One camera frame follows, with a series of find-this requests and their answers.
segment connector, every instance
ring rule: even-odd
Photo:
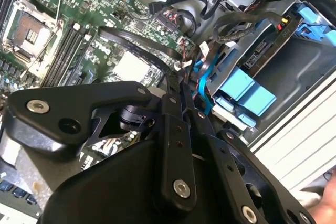
[[[148,4],[149,13],[154,15],[154,14],[162,11],[163,8],[165,7],[163,3],[164,2],[162,2],[162,1],[149,3]]]

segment white metal panel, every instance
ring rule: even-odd
[[[268,140],[256,156],[288,190],[302,189],[336,165],[336,82],[318,95],[335,78],[336,73],[282,120],[275,136],[272,131],[260,141]]]

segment blue plastic tab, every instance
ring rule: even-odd
[[[233,111],[234,109],[234,106],[229,102],[227,101],[226,99],[224,99],[223,97],[219,97],[216,99],[216,103],[218,105],[220,105],[221,107],[225,108],[227,111]]]
[[[230,77],[222,85],[220,90],[224,91],[234,100],[238,101],[255,83],[240,68],[235,67]]]
[[[245,114],[241,114],[238,116],[239,119],[241,119],[241,121],[245,124],[247,124],[250,127],[254,127],[257,125],[257,122],[254,121],[252,118],[250,118],[249,116],[245,115]]]
[[[327,27],[324,25],[309,26],[307,24],[301,24],[298,27],[297,34],[304,35],[307,38],[315,41],[322,41],[322,38],[326,37],[326,35],[324,34],[326,29]]]
[[[261,116],[276,100],[275,95],[255,83],[238,103],[257,116]]]
[[[301,14],[301,16],[309,24],[315,23],[318,19],[318,15],[316,13],[314,13],[314,11],[312,9],[310,9],[309,7],[306,7],[305,5],[303,5],[299,9],[299,14]]]
[[[335,30],[331,30],[330,32],[326,33],[325,36],[336,47],[336,31]]]

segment label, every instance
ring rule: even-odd
[[[210,52],[210,48],[209,48],[208,44],[206,43],[206,41],[204,41],[204,42],[202,42],[202,44],[200,44],[200,49],[201,49],[204,57],[207,57],[207,55]]]

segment silver screw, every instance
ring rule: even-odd
[[[48,103],[41,100],[31,100],[27,103],[27,109],[36,114],[45,114],[50,110]]]
[[[144,90],[141,89],[141,88],[138,88],[138,92],[141,93],[141,94],[146,94],[146,91],[144,91]]]
[[[247,206],[243,206],[242,208],[243,211],[243,215],[245,216],[245,218],[252,224],[257,223],[257,216],[256,214],[252,211],[252,209],[250,209]]]
[[[232,135],[230,132],[226,132],[226,135],[227,135],[227,137],[228,137],[229,139],[233,139],[233,138],[234,138],[233,135]]]
[[[301,218],[303,219],[303,221],[305,222],[305,223],[307,223],[307,224],[310,224],[311,222],[310,222],[310,220],[308,219],[308,217],[306,216],[306,215],[304,215],[304,213],[300,213],[300,216],[301,216]]]
[[[205,119],[205,114],[204,114],[203,112],[201,112],[201,111],[198,112],[198,116],[199,116],[200,118]]]
[[[176,99],[173,98],[173,97],[170,97],[169,100],[170,100],[172,103],[177,103]]]
[[[190,196],[190,188],[188,184],[181,179],[174,181],[173,188],[177,195],[179,195],[181,198],[186,199]]]

